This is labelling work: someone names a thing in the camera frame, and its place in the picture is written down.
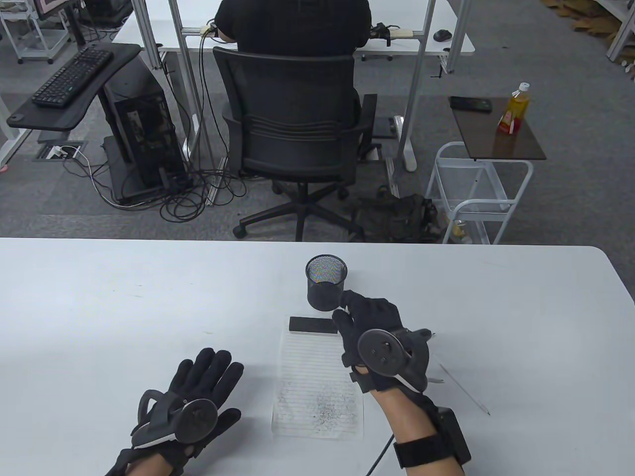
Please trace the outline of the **person's right hand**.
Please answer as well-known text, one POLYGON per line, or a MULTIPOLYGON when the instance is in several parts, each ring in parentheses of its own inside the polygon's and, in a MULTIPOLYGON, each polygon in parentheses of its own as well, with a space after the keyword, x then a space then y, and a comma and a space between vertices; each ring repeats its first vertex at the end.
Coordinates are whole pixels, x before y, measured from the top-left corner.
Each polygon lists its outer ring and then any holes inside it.
POLYGON ((427 405, 429 329, 410 331, 394 304, 352 291, 342 293, 332 319, 343 342, 343 365, 364 394, 398 389, 427 405))

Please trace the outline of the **person's left hand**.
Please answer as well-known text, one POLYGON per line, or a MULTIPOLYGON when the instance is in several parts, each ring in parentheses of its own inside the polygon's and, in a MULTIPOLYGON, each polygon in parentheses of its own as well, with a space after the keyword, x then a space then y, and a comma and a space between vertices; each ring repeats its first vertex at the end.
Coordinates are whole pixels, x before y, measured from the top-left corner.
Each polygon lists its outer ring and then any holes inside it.
POLYGON ((120 451, 108 474, 182 475, 190 460, 240 421, 240 410, 222 406, 243 372, 229 351, 212 348, 179 363, 168 390, 141 396, 131 446, 120 451))

